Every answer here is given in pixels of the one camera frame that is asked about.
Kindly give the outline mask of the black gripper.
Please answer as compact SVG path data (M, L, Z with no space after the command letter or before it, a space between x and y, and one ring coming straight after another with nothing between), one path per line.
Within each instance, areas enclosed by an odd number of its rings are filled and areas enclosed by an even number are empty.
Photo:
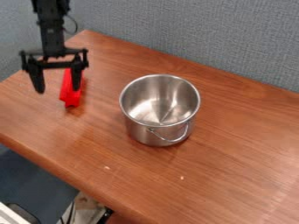
M71 67L72 90L80 89L82 71L90 66L88 50L86 48L68 48L64 45L64 20L39 19L36 24L40 27L42 49L20 51L21 68L28 71L35 91L44 93L46 83L43 69ZM50 58L62 58L74 55L72 61L50 62Z

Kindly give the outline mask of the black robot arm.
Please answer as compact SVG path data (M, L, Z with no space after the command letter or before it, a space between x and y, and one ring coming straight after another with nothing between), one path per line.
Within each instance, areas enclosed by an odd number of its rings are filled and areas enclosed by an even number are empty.
M31 0L38 14L42 49L21 50L21 68L29 74L32 86L39 94L46 91L43 70L68 68L72 90L80 89L83 70L90 66L88 49L68 48L64 45L64 17L71 10L71 0Z

